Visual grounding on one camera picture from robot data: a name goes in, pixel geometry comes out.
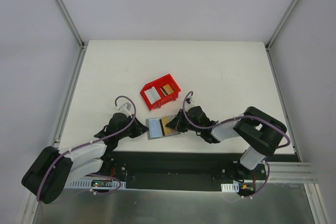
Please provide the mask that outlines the grey leather card holder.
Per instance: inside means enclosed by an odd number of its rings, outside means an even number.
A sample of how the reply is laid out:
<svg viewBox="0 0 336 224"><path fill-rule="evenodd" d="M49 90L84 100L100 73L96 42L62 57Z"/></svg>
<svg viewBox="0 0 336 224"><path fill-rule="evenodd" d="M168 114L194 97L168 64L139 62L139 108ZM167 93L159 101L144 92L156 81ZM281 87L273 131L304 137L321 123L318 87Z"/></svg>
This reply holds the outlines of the grey leather card holder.
<svg viewBox="0 0 336 224"><path fill-rule="evenodd" d="M155 140L164 137L179 135L180 132L173 130L166 125L175 118L175 115L164 116L162 118L152 118L146 120L148 128L148 140Z"/></svg>

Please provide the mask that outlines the red plastic bin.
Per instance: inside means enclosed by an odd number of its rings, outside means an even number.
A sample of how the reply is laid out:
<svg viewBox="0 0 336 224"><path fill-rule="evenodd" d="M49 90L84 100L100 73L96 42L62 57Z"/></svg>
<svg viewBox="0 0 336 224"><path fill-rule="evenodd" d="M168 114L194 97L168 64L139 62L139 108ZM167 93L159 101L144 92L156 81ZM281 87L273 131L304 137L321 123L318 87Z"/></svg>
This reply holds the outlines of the red plastic bin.
<svg viewBox="0 0 336 224"><path fill-rule="evenodd" d="M160 88L166 84L169 84L173 90L174 93L170 94L168 96L164 96L163 93L161 92ZM155 87L158 91L158 93L161 96L161 99L159 101L156 101L154 104L150 104L150 102L148 101L147 97L144 94L144 91L151 88L151 87ZM152 111L154 109L159 109L161 108L163 105L171 102L171 101L175 101L178 97L179 97L179 93L180 93L181 89L180 87L177 85L177 83L175 82L175 80L173 79L173 77L170 74L166 74L154 81L151 81L147 84L144 85L144 87L141 89L140 91L140 96L142 97L143 101L145 102L146 106L148 107L149 111Z"/></svg>

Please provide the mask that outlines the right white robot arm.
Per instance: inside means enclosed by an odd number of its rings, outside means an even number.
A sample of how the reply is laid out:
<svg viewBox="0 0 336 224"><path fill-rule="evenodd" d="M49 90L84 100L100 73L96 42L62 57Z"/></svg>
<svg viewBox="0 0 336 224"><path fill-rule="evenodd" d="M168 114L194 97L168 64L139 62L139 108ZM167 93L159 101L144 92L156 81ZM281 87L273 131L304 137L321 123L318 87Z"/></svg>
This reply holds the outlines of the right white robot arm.
<svg viewBox="0 0 336 224"><path fill-rule="evenodd" d="M236 165L236 173L242 179L250 178L257 165L274 154L287 131L280 121L253 106L224 123L210 120L200 106L192 106L187 110L180 109L170 122L163 125L180 133L193 131L210 144L235 137L244 139L249 147Z"/></svg>

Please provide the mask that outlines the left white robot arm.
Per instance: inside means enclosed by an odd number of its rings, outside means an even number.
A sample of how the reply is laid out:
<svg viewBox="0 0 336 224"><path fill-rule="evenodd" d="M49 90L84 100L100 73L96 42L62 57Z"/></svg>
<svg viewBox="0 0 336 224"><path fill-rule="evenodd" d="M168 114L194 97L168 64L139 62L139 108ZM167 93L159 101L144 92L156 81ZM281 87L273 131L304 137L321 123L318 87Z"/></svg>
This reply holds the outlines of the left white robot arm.
<svg viewBox="0 0 336 224"><path fill-rule="evenodd" d="M136 138L148 131L135 115L115 113L109 123L84 144L59 150L45 147L25 173L21 184L38 201L50 204L64 187L86 175L106 176L111 170L111 153L120 140Z"/></svg>

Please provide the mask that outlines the gold credit card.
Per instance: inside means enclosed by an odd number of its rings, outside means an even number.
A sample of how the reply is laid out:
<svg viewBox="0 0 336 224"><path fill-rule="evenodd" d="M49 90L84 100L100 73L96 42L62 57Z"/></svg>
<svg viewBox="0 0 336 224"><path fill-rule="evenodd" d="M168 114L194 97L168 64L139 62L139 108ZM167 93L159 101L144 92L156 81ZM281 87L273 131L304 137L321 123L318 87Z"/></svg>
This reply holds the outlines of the gold credit card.
<svg viewBox="0 0 336 224"><path fill-rule="evenodd" d="M168 95L174 93L173 88L169 84L166 84L166 85L162 86L160 88L160 90L161 90L161 92L163 93L164 96L168 96Z"/></svg>
<svg viewBox="0 0 336 224"><path fill-rule="evenodd" d="M168 136L172 136L172 135L178 135L179 132L167 127L166 125L168 123L170 123L173 119L175 118L174 115L170 115L170 116L165 116L162 118L159 118L159 133L160 133L160 137L168 137Z"/></svg>

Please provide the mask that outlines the white card stack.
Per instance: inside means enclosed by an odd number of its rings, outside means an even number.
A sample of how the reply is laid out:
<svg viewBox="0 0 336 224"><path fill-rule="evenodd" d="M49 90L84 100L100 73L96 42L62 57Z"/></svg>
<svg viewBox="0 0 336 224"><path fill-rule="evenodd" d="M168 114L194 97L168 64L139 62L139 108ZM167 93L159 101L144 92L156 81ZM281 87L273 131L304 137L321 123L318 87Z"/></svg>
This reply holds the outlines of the white card stack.
<svg viewBox="0 0 336 224"><path fill-rule="evenodd" d="M161 99L161 96L155 87L151 87L145 90L144 94L147 97L150 104L154 104L156 101L159 101Z"/></svg>

